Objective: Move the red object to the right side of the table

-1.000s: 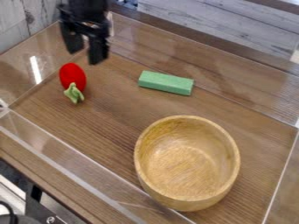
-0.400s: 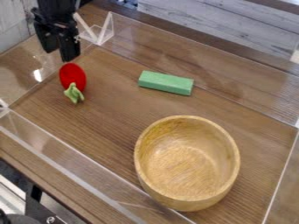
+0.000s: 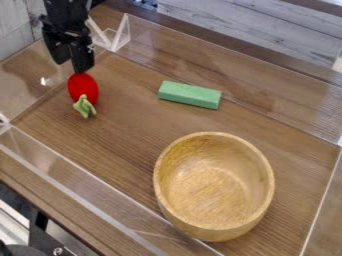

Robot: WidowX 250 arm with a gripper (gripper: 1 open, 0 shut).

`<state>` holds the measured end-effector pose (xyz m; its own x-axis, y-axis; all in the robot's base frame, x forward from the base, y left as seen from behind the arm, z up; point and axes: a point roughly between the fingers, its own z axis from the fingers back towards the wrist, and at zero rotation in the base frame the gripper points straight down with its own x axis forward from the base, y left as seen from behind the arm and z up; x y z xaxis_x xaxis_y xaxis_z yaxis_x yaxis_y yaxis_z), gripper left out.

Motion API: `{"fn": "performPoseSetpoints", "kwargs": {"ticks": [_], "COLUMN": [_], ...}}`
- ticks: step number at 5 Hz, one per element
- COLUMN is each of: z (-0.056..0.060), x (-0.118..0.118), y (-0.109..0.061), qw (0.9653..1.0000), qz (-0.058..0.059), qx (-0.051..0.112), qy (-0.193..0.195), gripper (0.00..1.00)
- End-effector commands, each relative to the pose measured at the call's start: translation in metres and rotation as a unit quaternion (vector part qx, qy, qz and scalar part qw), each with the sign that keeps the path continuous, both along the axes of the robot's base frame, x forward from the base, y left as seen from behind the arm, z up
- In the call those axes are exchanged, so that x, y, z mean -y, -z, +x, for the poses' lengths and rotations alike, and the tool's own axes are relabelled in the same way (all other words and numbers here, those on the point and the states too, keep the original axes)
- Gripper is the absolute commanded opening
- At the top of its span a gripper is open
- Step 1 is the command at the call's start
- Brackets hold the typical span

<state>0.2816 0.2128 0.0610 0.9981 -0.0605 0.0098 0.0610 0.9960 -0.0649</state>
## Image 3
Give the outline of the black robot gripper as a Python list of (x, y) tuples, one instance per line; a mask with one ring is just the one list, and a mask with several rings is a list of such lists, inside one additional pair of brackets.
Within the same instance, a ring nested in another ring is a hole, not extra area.
[(77, 73), (95, 65), (94, 44), (86, 25), (91, 0), (43, 0), (46, 13), (40, 15), (43, 39), (56, 64), (71, 60)]

